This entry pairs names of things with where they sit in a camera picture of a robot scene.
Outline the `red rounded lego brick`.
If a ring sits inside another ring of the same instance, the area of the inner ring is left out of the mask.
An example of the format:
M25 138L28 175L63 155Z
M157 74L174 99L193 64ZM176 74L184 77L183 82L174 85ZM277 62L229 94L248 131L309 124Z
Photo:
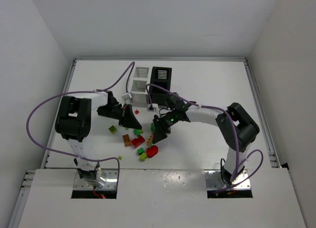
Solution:
M158 153L158 146L152 145L151 147L147 148L146 155L149 158L154 157Z

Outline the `lime square lego brick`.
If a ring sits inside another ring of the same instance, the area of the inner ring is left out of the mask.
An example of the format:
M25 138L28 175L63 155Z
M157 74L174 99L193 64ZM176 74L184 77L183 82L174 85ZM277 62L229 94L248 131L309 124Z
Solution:
M112 134L114 134L114 133L117 132L117 128L112 125L112 126L109 127L109 131L110 131Z

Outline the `brown lego plate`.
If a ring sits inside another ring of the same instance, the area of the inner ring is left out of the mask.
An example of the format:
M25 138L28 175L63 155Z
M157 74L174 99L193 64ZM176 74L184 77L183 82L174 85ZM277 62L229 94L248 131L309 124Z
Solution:
M128 134L123 135L122 138L125 147L130 147L132 145Z
M147 147L151 147L153 144L153 138L154 138L154 133L152 133L149 137L149 139L146 142Z

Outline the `red rectangular lego brick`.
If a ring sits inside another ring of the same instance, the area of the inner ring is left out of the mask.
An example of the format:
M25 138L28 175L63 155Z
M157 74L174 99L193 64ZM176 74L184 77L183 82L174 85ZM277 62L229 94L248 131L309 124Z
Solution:
M143 137L143 136L139 136L139 137L133 139L133 140L131 141L131 144L133 145L134 148L137 148L137 147L139 147L140 145L142 145L144 142L145 142L144 137Z

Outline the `lime curved lego brick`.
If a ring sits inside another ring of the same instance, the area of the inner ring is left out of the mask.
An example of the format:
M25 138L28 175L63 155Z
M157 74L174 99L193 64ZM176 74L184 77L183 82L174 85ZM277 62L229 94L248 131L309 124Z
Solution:
M144 152L140 155L140 160L145 161L147 159L147 154Z

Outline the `green slope lego brick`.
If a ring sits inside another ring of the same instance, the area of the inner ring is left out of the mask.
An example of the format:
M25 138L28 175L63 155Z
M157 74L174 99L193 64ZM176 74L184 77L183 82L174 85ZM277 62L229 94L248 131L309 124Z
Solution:
M133 130L134 134L139 137L143 134L143 130L142 129L134 129Z

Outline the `small green lego brick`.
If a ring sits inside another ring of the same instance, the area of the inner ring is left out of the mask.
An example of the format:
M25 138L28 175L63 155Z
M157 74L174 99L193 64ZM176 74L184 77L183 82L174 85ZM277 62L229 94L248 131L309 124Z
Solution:
M137 150L137 154L138 154L138 155L141 155L141 154L143 154L144 152L145 152L144 148L139 148L139 149Z

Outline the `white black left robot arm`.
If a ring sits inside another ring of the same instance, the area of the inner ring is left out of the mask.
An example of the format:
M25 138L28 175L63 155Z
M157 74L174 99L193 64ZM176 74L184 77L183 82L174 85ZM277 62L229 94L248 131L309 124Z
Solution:
M93 155L92 143L88 136L92 125L92 112L99 116L116 119L119 126L141 130L142 126L133 114L130 104L121 104L111 91L87 93L61 98L55 131L71 146L78 156L74 159L79 177L93 187L105 184L101 178L100 163Z

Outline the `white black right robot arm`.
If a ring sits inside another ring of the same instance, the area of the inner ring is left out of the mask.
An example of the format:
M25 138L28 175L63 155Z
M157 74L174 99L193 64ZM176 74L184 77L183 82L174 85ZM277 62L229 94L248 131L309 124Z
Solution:
M258 124L239 103L232 103L224 110L187 101L177 93L169 93L165 103L170 111L163 116L154 116L152 143L166 139L171 127L181 121L218 127L229 147L220 174L223 182L231 185L244 169L248 148L260 132Z

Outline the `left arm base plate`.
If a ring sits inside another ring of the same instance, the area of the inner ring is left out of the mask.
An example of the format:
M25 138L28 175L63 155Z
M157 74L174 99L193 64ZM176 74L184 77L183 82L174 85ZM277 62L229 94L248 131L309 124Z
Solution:
M101 169L96 178L76 172L73 189L78 191L115 191L117 189L118 170Z

